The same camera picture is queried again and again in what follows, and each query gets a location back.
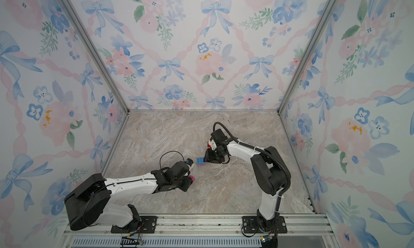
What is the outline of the blue lego brick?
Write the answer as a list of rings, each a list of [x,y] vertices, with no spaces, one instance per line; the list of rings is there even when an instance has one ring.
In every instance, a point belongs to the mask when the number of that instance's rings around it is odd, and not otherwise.
[[[198,164],[199,166],[205,166],[205,165],[207,164],[207,163],[204,161],[204,158],[203,158],[203,157],[197,158],[196,162],[197,162],[197,164]]]

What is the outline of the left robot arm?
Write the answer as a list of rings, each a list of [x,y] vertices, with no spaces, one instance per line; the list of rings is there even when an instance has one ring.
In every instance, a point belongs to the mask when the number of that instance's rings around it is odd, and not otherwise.
[[[113,234],[133,233],[143,226],[136,207],[115,201],[134,195],[157,194],[175,189],[187,191],[194,182],[193,160],[175,163],[171,168],[153,170],[141,176],[104,178],[93,174],[64,199],[70,229],[79,231],[95,225],[110,225]]]

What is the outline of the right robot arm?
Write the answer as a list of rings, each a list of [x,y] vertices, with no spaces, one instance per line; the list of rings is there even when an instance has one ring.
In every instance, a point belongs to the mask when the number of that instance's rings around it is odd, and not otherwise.
[[[214,130],[208,142],[204,162],[226,164],[232,156],[251,163],[256,181],[262,190],[257,211],[258,227],[263,232],[276,232],[281,199],[291,186],[291,173],[286,164],[273,146],[255,147],[231,134],[225,135],[221,129]]]

